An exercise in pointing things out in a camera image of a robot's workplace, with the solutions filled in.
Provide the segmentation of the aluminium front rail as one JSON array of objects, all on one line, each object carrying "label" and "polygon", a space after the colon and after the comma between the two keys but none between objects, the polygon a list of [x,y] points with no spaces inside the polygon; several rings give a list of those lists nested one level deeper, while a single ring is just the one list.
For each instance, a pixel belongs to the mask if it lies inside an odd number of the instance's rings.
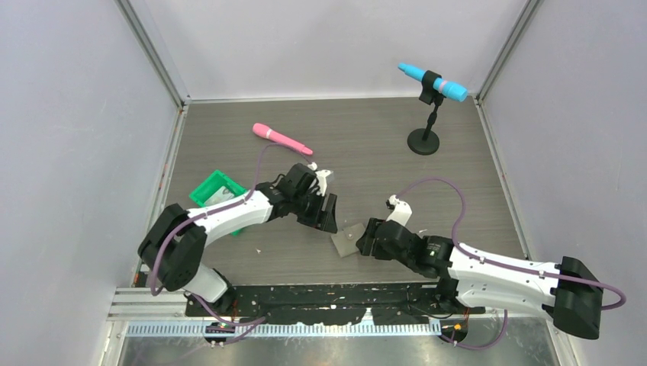
[{"label": "aluminium front rail", "polygon": [[108,312],[113,321],[125,321],[126,336],[155,337],[183,336],[203,337],[209,342],[224,341],[236,336],[247,338],[291,338],[291,337],[361,337],[361,336],[450,336],[452,328],[459,335],[477,331],[480,320],[498,323],[503,319],[499,310],[485,308],[481,315],[467,315],[463,319],[454,316],[448,319],[429,319],[421,324],[378,325],[370,313],[355,325],[307,326],[269,325],[257,319],[251,323],[236,323],[226,319],[225,323],[212,316],[188,317],[185,314],[187,300],[185,293],[162,292],[152,297],[145,288],[124,288],[117,290]]}]

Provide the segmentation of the grey card holder wallet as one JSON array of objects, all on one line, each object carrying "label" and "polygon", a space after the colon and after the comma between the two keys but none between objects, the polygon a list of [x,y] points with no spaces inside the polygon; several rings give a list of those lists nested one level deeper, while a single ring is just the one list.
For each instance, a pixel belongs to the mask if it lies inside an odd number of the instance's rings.
[{"label": "grey card holder wallet", "polygon": [[361,223],[348,226],[331,235],[331,240],[340,258],[345,258],[359,250],[356,242],[365,232],[365,226]]}]

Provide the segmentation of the black microphone stand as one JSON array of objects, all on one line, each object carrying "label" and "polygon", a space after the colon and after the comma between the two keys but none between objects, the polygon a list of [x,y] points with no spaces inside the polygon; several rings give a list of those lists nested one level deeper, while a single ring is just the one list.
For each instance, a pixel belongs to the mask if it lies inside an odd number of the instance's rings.
[{"label": "black microphone stand", "polygon": [[439,148],[439,137],[432,131],[432,126],[437,119],[437,111],[443,103],[444,98],[438,97],[433,105],[434,108],[427,118],[427,126],[413,130],[407,137],[407,145],[410,150],[418,155],[428,156],[434,154]]}]

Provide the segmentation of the pink toy microphone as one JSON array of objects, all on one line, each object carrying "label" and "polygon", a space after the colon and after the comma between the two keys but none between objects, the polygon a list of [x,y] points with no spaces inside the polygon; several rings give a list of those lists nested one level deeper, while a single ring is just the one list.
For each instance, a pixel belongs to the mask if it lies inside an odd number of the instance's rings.
[{"label": "pink toy microphone", "polygon": [[306,156],[312,156],[314,154],[313,150],[303,143],[300,143],[297,140],[293,140],[292,138],[273,130],[271,127],[265,124],[255,123],[252,127],[252,132],[258,137],[272,141],[273,143],[282,144]]}]

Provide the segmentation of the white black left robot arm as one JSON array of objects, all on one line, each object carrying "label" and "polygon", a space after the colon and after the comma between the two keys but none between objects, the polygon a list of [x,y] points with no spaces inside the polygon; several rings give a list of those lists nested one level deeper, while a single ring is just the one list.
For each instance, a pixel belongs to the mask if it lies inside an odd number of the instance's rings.
[{"label": "white black left robot arm", "polygon": [[215,315],[233,309],[230,283],[202,262],[207,246],[248,226],[289,214],[297,222],[326,233],[336,233],[335,194],[328,193],[333,171],[315,163],[297,163],[274,181],[256,184],[242,196],[197,209],[167,206],[140,244],[137,254],[151,272],[153,293],[184,290],[204,300]]}]

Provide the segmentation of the green plastic bin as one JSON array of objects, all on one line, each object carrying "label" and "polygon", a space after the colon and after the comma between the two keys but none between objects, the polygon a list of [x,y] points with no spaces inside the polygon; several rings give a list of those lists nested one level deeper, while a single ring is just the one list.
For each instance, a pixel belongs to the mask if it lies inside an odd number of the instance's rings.
[{"label": "green plastic bin", "polygon": [[189,194],[189,198],[199,207],[208,207],[244,196],[247,191],[222,171],[215,170]]}]

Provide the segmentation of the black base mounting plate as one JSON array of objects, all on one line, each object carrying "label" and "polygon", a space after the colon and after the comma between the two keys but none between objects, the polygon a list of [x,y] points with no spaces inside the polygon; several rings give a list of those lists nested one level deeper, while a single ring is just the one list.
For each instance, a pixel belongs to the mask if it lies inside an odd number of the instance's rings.
[{"label": "black base mounting plate", "polygon": [[236,323],[288,326],[355,325],[366,313],[378,325],[409,325],[485,312],[442,297],[434,282],[239,285],[214,303],[202,305],[189,291],[185,298],[188,317],[216,313]]}]

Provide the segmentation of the silver card in bin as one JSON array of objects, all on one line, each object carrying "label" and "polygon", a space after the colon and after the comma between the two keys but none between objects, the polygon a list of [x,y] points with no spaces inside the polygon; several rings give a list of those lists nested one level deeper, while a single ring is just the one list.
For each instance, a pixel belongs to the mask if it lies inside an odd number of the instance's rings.
[{"label": "silver card in bin", "polygon": [[234,191],[231,191],[228,187],[222,186],[220,187],[217,191],[215,191],[206,201],[205,205],[206,206],[211,206],[215,204],[220,204],[222,202],[228,201],[230,199],[233,199],[235,197],[239,197],[243,194],[246,193],[246,189],[238,189],[236,188]]}]

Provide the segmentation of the blue toy microphone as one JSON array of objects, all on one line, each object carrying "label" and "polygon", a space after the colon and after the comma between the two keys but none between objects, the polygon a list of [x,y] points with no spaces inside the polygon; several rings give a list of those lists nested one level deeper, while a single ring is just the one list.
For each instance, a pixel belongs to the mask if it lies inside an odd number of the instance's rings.
[{"label": "blue toy microphone", "polygon": [[421,84],[419,100],[423,103],[434,104],[438,97],[463,102],[468,96],[467,88],[457,82],[444,79],[436,72],[422,70],[406,63],[399,63],[398,69]]}]

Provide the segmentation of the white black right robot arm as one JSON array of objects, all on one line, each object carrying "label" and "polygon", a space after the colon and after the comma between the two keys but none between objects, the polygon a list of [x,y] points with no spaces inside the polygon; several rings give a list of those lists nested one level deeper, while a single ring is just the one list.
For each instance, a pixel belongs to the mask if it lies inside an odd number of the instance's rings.
[{"label": "white black right robot arm", "polygon": [[436,305],[446,313],[490,307],[549,319],[571,336],[600,336],[604,291],[580,260],[530,262],[483,252],[443,236],[419,236],[393,220],[369,220],[356,241],[359,253],[395,260],[425,278],[436,278]]}]

